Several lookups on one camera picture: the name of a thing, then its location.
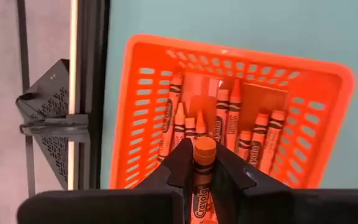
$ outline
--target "light blue surface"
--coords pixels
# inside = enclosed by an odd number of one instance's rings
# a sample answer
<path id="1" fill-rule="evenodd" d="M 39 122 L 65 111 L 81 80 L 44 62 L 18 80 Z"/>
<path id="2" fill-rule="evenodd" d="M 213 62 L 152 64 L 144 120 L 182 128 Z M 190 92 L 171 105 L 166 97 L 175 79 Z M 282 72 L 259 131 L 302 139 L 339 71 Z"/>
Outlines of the light blue surface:
<path id="1" fill-rule="evenodd" d="M 358 1 L 113 0 L 101 186 L 107 188 L 127 39 L 148 33 L 343 63 L 358 82 Z M 358 187 L 358 84 L 322 187 Z"/>

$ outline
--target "perforated metal plate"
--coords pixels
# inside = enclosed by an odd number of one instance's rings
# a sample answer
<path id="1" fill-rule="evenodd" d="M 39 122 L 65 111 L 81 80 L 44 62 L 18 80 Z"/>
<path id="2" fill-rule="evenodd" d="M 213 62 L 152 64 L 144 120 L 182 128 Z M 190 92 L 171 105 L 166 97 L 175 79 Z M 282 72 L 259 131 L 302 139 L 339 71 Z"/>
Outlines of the perforated metal plate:
<path id="1" fill-rule="evenodd" d="M 26 93 L 35 99 L 18 100 L 25 122 L 63 116 L 68 113 L 68 60 L 59 60 Z M 50 167 L 63 189 L 67 189 L 68 138 L 35 136 Z"/>

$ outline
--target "orange basket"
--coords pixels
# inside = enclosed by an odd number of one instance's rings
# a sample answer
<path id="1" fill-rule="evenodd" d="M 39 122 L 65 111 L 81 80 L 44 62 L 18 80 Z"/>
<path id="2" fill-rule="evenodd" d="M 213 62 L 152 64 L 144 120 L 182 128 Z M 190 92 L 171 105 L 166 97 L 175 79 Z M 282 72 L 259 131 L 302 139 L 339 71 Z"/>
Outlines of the orange basket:
<path id="1" fill-rule="evenodd" d="M 228 88 L 242 79 L 239 129 L 252 127 L 259 111 L 286 110 L 270 175 L 290 187 L 318 187 L 354 91 L 347 67 L 139 34 L 126 47 L 110 188 L 133 188 L 157 167 L 170 77 L 179 71 L 185 79 L 203 78 L 188 113 L 202 110 L 207 124 L 215 116 L 216 99 L 208 96 L 211 78 Z"/>

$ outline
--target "crayon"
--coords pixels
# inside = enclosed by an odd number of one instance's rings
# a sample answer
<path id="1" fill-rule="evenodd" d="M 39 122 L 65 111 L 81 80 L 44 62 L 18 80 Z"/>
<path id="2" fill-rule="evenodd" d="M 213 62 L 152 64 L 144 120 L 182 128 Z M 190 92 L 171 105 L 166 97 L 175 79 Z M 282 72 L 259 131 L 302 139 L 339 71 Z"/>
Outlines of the crayon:
<path id="1" fill-rule="evenodd" d="M 174 150 L 179 145 L 180 141 L 184 138 L 185 138 L 185 110 L 183 108 L 183 103 L 179 103 L 177 113 L 175 115 L 175 123 L 173 125 L 172 150 Z"/>
<path id="2" fill-rule="evenodd" d="M 239 157 L 247 161 L 250 149 L 251 149 L 251 132 L 241 131 L 239 136 L 239 152 L 238 152 Z"/>
<path id="3" fill-rule="evenodd" d="M 240 80 L 234 82 L 233 90 L 230 95 L 229 112 L 227 114 L 226 127 L 226 147 L 232 152 L 236 150 L 237 127 L 239 122 L 241 106 Z"/>
<path id="4" fill-rule="evenodd" d="M 270 167 L 272 166 L 275 149 L 278 143 L 278 136 L 283 128 L 284 117 L 284 111 L 275 110 L 270 118 L 264 151 L 262 153 L 262 159 L 260 160 L 259 166 L 260 171 L 265 174 L 269 174 L 270 172 Z"/>
<path id="5" fill-rule="evenodd" d="M 269 116 L 267 114 L 260 113 L 256 117 L 254 133 L 251 141 L 251 151 L 248 160 L 248 163 L 254 167 L 258 167 L 260 157 L 259 154 L 261 153 L 260 150 L 264 144 L 268 121 Z"/>
<path id="6" fill-rule="evenodd" d="M 201 224 L 206 219 L 209 185 L 212 179 L 215 158 L 216 141 L 214 139 L 203 136 L 194 141 L 193 199 L 191 203 L 192 224 Z"/>
<path id="7" fill-rule="evenodd" d="M 174 75 L 169 86 L 168 101 L 165 106 L 165 116 L 162 127 L 162 138 L 158 149 L 158 164 L 160 164 L 170 152 L 173 132 L 173 117 L 178 106 L 182 81 L 183 76 L 181 74 Z"/>
<path id="8" fill-rule="evenodd" d="M 196 121 L 194 118 L 185 118 L 185 138 L 194 140 L 196 135 L 195 123 Z"/>
<path id="9" fill-rule="evenodd" d="M 226 130 L 227 109 L 229 109 L 229 90 L 218 90 L 216 97 L 216 117 L 214 139 L 224 144 L 224 131 Z"/>
<path id="10" fill-rule="evenodd" d="M 206 126 L 203 118 L 203 112 L 199 111 L 197 113 L 196 120 L 196 138 L 206 136 Z"/>

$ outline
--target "gray floor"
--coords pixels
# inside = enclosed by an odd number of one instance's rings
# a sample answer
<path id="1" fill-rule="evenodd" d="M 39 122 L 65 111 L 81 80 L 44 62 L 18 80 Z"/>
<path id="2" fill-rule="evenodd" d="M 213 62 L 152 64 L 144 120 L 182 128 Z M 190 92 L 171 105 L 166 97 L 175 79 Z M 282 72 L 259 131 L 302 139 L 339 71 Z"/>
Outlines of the gray floor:
<path id="1" fill-rule="evenodd" d="M 68 58 L 70 1 L 26 2 L 30 83 L 58 59 Z M 15 223 L 27 198 L 22 122 L 14 101 L 21 93 L 21 68 L 15 0 L 0 0 L 0 223 Z M 40 149 L 34 147 L 36 191 L 61 189 Z"/>

